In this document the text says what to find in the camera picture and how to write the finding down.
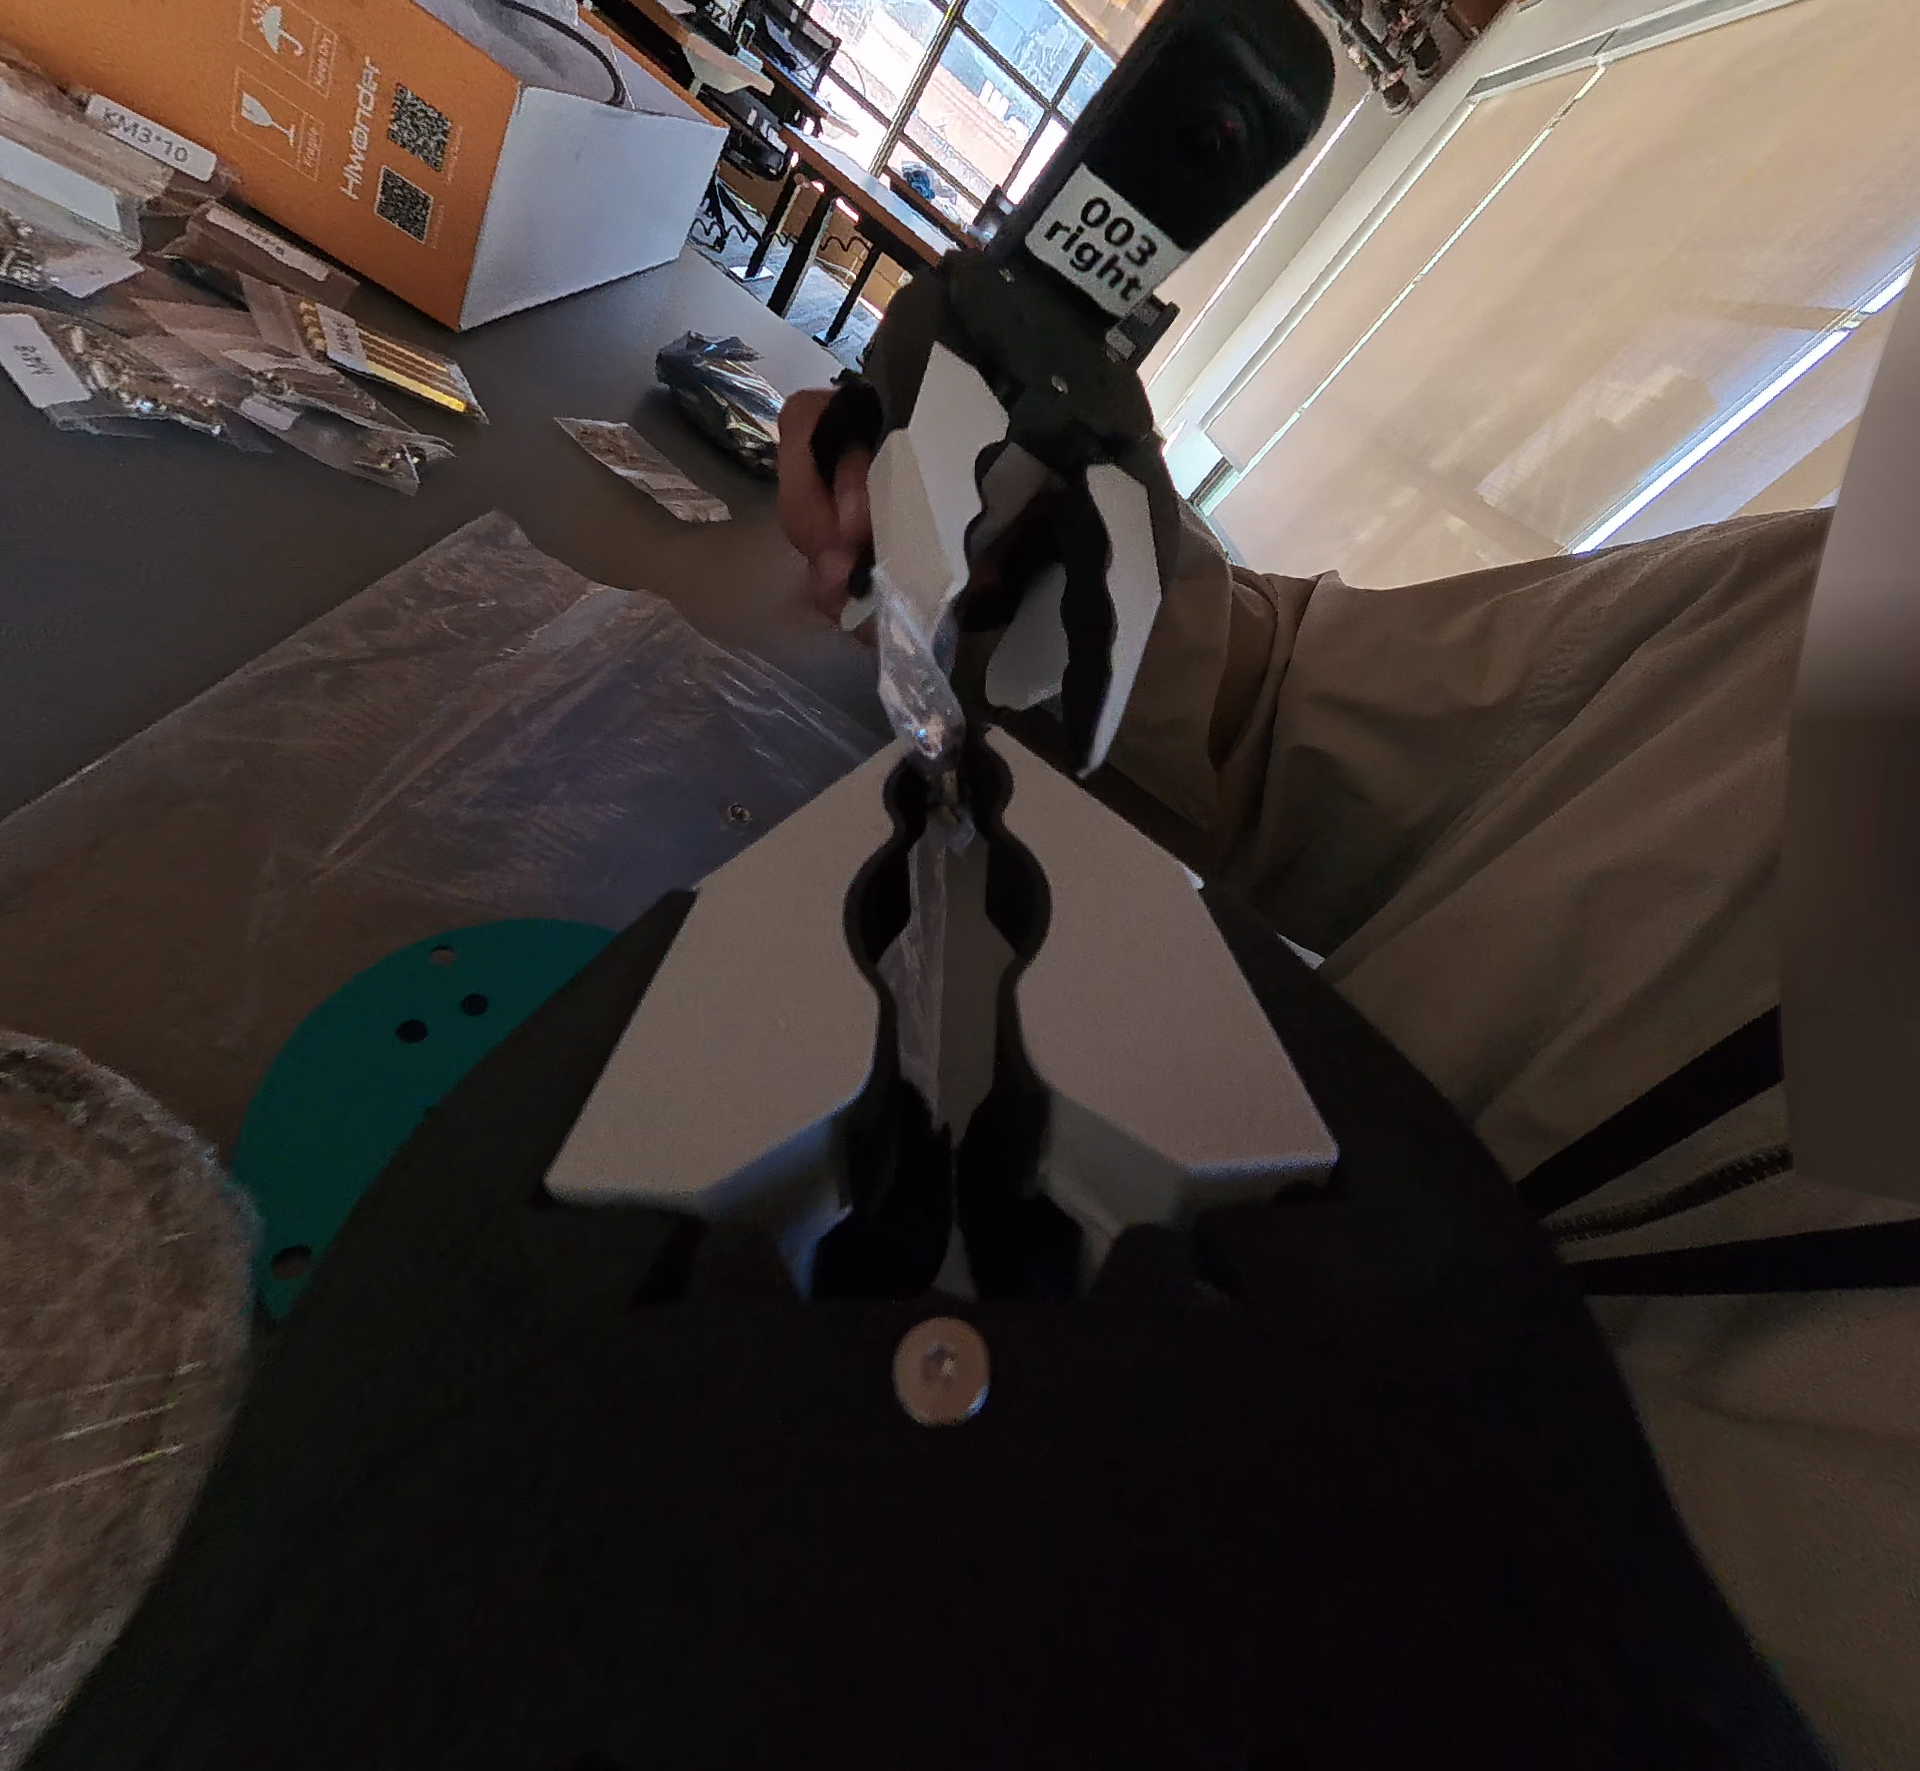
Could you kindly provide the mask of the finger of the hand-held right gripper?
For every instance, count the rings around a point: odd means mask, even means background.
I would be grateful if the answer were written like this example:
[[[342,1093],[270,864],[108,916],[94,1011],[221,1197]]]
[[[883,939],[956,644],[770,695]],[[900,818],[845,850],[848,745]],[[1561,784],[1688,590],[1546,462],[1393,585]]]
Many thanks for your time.
[[[1054,705],[1075,775],[1109,761],[1163,607],[1166,512],[1118,462],[1092,462],[1042,487],[993,547],[983,698],[996,710]]]
[[[876,583],[892,613],[937,635],[969,581],[968,533],[983,512],[980,457],[1007,441],[1007,409],[982,373],[932,346],[909,421],[870,471]]]

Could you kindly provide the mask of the small labelled screw bag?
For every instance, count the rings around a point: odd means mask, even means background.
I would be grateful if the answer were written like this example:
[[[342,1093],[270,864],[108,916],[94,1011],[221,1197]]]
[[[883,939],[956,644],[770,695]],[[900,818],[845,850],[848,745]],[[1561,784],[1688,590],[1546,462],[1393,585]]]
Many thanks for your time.
[[[675,521],[708,526],[732,519],[731,505],[720,495],[698,486],[679,466],[640,439],[633,424],[578,416],[559,416],[555,424],[594,462]]]

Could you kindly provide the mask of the teal round metal plate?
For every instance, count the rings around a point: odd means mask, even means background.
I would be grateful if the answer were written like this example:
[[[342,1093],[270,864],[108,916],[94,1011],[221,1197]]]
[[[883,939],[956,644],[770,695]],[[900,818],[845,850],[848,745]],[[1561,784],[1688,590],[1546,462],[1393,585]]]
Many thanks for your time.
[[[254,1293],[270,1322],[301,1299],[420,1118],[610,943],[610,928],[557,918],[438,931],[301,1019],[232,1153],[258,1215]]]

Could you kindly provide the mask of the black swivel office chair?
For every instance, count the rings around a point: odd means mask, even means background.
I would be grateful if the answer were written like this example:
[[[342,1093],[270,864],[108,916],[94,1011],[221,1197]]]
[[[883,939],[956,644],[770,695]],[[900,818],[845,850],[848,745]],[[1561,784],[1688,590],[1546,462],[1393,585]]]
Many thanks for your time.
[[[815,104],[841,41],[819,24],[795,0],[744,0],[734,27],[734,48],[752,58],[752,70],[767,80],[766,89],[741,85],[707,87],[700,102],[729,126],[729,141],[708,183],[698,232],[720,253],[732,232],[766,230],[764,214],[744,205],[725,182],[734,169],[751,180],[773,183],[779,191],[787,174],[789,146],[785,128],[819,133],[824,111]]]

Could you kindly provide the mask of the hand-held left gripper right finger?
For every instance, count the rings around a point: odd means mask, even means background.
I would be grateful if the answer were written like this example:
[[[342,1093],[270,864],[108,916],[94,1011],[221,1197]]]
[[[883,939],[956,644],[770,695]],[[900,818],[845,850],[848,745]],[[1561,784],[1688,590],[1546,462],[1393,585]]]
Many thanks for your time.
[[[1329,1184],[1336,1140],[1188,867],[1002,730],[966,779],[1002,954],[968,1264],[1095,1268],[1135,1229]]]

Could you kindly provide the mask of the small clear screw bag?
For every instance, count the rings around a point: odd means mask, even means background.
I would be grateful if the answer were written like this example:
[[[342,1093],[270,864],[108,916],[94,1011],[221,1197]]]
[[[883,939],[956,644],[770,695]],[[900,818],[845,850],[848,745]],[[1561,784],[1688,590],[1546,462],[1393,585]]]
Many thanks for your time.
[[[870,624],[877,657],[877,698],[923,788],[925,825],[909,845],[909,918],[882,954],[883,979],[900,1016],[900,1063],[937,1128],[964,1135],[991,1054],[972,1041],[966,999],[948,991],[964,957],[960,916],[976,821],[964,779],[966,721],[953,684],[957,624],[948,605],[925,605],[876,568]]]

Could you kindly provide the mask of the plastic-wrapped round bearing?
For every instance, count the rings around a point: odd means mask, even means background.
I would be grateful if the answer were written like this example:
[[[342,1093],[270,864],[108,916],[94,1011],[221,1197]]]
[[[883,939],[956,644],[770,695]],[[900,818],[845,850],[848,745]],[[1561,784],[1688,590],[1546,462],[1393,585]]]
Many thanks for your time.
[[[3,1764],[173,1549],[254,1349],[255,1218],[200,1135],[73,1047],[3,1036]]]

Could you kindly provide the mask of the person's right hand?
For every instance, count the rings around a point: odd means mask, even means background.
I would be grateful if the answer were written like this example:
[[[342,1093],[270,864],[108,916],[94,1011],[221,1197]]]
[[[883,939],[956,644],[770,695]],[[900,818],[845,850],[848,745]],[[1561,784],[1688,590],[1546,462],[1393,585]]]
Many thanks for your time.
[[[792,393],[777,423],[777,512],[803,559],[815,607],[843,626],[851,579],[871,548],[873,446],[848,419],[863,388]]]

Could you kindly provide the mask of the orange and white cardboard box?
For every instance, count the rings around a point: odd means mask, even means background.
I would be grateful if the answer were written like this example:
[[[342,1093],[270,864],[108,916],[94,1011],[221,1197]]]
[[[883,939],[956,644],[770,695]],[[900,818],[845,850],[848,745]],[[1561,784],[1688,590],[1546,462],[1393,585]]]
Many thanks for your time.
[[[239,197],[467,330],[674,261],[720,128],[499,0],[3,0],[4,41],[215,151]]]

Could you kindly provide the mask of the person's right forearm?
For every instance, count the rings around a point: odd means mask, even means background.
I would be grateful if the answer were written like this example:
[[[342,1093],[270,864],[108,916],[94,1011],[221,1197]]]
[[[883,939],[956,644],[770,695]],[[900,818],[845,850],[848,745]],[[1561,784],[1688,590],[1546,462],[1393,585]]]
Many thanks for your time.
[[[1718,916],[1778,863],[1832,507],[1428,583],[1232,563],[1195,510],[1113,765],[1146,831],[1356,964],[1517,875],[1571,913]]]

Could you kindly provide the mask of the person's beige jacket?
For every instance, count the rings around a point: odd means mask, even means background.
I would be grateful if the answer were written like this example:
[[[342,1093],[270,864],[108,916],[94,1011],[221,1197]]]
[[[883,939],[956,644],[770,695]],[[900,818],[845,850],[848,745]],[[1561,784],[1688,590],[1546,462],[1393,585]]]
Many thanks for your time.
[[[1917,1766],[1917,1209],[1802,1168],[1775,969],[1349,943],[1327,975],[1596,1299],[1681,1518],[1834,1763]]]

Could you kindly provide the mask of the black foil bag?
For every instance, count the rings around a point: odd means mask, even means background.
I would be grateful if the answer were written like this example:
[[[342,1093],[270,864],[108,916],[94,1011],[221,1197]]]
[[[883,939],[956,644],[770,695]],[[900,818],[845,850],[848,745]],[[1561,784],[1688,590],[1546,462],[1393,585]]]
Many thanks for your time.
[[[683,333],[656,354],[660,386],[685,423],[741,468],[777,476],[785,393],[760,368],[760,351],[732,335]]]

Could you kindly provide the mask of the beige roller blind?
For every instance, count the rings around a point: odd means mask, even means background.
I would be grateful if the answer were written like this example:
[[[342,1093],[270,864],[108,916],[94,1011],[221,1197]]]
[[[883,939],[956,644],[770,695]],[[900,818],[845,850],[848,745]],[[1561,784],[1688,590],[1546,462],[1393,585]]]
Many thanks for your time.
[[[1853,298],[1591,305],[1512,349],[1381,329],[1214,519],[1246,563],[1391,585],[1834,498],[1913,266]]]
[[[1917,240],[1917,102],[1740,27],[1476,102],[1200,424],[1231,468],[1456,441],[1583,388],[1708,415]]]

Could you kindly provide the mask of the large clear plastic bag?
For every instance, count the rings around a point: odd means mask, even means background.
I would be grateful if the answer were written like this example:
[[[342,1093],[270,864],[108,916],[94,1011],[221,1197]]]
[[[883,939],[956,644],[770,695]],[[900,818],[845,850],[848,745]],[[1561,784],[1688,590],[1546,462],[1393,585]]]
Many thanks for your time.
[[[620,933],[876,748],[493,512],[4,821],[4,1033],[228,1146],[361,969],[493,921]]]

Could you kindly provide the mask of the wooden-top table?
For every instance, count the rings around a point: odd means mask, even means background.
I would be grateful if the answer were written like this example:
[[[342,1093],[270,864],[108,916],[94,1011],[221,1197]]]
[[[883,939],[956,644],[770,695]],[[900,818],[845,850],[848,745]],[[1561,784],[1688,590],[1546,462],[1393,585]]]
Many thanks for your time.
[[[915,209],[892,186],[859,169],[813,133],[777,126],[785,146],[785,171],[777,197],[767,213],[743,279],[755,282],[779,242],[785,256],[766,299],[767,309],[787,318],[806,273],[817,266],[828,234],[847,229],[857,244],[857,261],[828,330],[817,340],[837,340],[855,314],[861,296],[882,263],[892,263],[901,277],[937,268],[948,250],[962,246],[946,223]]]

